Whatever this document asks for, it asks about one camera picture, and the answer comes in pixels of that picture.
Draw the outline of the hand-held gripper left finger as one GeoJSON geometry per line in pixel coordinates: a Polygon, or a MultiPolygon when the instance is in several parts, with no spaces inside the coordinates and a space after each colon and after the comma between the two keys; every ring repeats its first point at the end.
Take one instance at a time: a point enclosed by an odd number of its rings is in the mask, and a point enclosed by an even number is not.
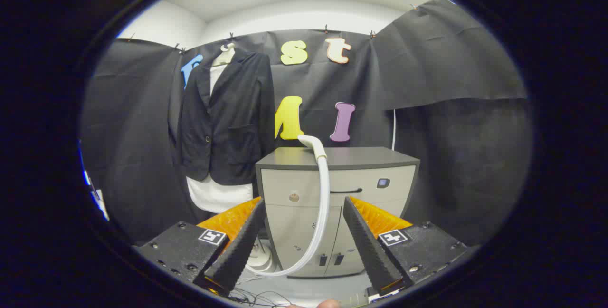
{"type": "Polygon", "coordinates": [[[175,223],[137,251],[165,273],[226,296],[236,286],[266,217],[263,198],[200,222],[175,223]]]}

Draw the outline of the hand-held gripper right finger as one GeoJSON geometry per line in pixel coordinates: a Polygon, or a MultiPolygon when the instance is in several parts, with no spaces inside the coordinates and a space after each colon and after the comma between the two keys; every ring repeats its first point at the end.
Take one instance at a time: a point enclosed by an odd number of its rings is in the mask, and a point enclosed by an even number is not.
{"type": "Polygon", "coordinates": [[[343,217],[380,296],[436,278],[471,254],[469,246],[436,224],[405,221],[360,198],[345,198],[343,217]]]}

